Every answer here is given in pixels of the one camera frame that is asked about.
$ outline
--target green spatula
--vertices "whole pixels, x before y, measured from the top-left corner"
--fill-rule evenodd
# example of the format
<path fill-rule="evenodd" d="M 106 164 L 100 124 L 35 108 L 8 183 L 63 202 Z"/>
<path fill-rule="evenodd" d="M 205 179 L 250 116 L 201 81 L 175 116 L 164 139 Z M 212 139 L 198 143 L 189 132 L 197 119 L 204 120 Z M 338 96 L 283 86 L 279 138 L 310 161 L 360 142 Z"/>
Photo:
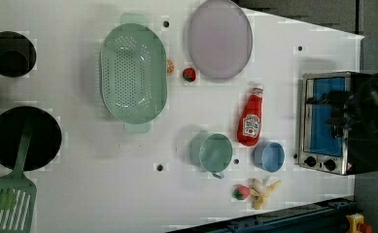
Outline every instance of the green spatula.
<path fill-rule="evenodd" d="M 30 232 L 37 187 L 23 174 L 32 134 L 32 119 L 22 129 L 16 166 L 0 178 L 0 232 Z"/>

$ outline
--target ketchup label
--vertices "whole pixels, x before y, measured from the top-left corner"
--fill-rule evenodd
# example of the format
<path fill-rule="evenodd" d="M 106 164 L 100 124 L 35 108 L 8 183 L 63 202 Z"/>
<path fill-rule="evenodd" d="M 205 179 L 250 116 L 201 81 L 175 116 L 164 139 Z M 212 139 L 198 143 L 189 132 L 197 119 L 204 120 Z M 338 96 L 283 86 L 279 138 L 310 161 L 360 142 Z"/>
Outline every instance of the ketchup label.
<path fill-rule="evenodd" d="M 246 115 L 243 119 L 243 135 L 255 138 L 260 131 L 260 119 L 256 115 Z"/>

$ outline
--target red object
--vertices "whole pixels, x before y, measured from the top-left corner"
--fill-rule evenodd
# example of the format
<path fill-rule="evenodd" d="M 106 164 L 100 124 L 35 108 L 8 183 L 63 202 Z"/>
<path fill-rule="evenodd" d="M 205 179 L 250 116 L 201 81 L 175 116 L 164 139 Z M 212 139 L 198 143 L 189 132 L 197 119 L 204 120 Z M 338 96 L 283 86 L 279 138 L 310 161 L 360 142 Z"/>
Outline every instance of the red object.
<path fill-rule="evenodd" d="M 189 82 L 195 81 L 195 70 L 192 68 L 187 68 L 183 71 L 183 78 Z"/>
<path fill-rule="evenodd" d="M 370 225 L 366 225 L 364 223 L 358 225 L 358 230 L 361 233 L 373 233 L 373 228 L 371 228 Z"/>
<path fill-rule="evenodd" d="M 250 195 L 250 189 L 243 185 L 238 185 L 234 190 L 234 197 L 237 200 L 244 200 Z"/>
<path fill-rule="evenodd" d="M 262 97 L 263 86 L 259 84 L 253 88 L 249 102 L 240 117 L 237 140 L 244 146 L 254 146 L 260 137 Z"/>

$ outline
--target gray floor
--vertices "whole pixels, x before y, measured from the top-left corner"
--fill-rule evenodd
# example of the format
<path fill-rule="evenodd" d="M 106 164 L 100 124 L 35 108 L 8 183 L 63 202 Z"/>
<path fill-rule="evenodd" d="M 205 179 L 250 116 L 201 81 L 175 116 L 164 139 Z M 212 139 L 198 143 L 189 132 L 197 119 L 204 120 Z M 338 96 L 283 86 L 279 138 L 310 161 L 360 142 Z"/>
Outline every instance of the gray floor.
<path fill-rule="evenodd" d="M 356 30 L 356 0 L 233 0 L 240 7 L 307 21 L 337 30 Z M 360 34 L 378 34 L 378 0 L 360 0 Z"/>
<path fill-rule="evenodd" d="M 356 0 L 239 0 L 241 7 L 281 17 L 356 31 Z M 363 68 L 378 72 L 378 0 L 361 0 L 359 30 L 363 40 Z M 355 199 L 365 220 L 378 232 L 378 172 L 356 175 Z"/>

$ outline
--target light blue mug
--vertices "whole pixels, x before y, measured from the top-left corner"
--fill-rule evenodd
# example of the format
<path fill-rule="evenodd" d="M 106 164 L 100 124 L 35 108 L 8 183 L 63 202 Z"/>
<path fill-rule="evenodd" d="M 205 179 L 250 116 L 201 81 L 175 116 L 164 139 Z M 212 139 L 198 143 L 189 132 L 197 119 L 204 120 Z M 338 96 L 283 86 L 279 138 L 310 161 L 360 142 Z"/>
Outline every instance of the light blue mug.
<path fill-rule="evenodd" d="M 199 133 L 191 141 L 191 162 L 215 178 L 224 178 L 223 170 L 230 164 L 232 156 L 233 147 L 223 134 Z"/>

